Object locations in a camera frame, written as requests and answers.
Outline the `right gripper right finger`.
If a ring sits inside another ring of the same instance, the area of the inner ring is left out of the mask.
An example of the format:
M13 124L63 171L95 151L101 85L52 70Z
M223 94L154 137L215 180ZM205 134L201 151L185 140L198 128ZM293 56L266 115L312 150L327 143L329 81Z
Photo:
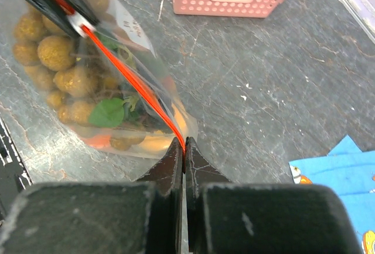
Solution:
M214 167L201 153L193 137L186 140L185 154L186 204L189 252L197 253L198 198L203 184L210 182L231 182Z

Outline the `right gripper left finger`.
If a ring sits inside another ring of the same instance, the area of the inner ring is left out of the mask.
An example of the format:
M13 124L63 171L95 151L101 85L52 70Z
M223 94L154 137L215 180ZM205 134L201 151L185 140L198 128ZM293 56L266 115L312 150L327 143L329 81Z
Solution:
M146 253L181 253L183 152L174 138L165 155L138 182L155 185Z

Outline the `yellow orange peach toy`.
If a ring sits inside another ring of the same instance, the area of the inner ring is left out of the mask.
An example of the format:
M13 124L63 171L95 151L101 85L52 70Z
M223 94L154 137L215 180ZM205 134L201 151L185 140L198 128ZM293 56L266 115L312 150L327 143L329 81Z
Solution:
M189 133L187 121L188 115L184 105L178 102L177 104L173 104L172 108L175 112L174 119L177 121L177 124L181 129L182 135L187 137ZM159 130L154 135L147 135L144 140L135 147L144 150L149 154L160 154L168 149L174 137L174 133L164 134Z

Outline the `orange persimmon toy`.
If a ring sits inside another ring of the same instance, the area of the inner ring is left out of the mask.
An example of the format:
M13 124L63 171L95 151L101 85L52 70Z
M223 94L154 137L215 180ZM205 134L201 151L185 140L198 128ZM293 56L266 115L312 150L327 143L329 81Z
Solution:
M91 138L86 138L84 142L92 148L102 150L111 147L110 139L110 135L96 135Z

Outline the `green longan bunch toy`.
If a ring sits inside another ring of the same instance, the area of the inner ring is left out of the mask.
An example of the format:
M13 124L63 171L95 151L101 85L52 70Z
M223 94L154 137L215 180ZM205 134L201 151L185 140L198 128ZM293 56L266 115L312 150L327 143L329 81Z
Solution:
M136 149L151 119L127 73L142 69L134 56L144 48L130 39L113 14L111 0L87 0L99 24L78 12L68 15L72 38L31 4L16 22L13 56L61 123L84 141L110 135L113 153Z

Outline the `clear zip top bag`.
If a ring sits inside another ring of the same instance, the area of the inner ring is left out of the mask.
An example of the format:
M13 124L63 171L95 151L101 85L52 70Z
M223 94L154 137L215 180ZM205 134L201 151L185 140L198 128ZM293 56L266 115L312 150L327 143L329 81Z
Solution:
M119 0L1 0L1 39L89 147L159 158L197 136L167 66Z

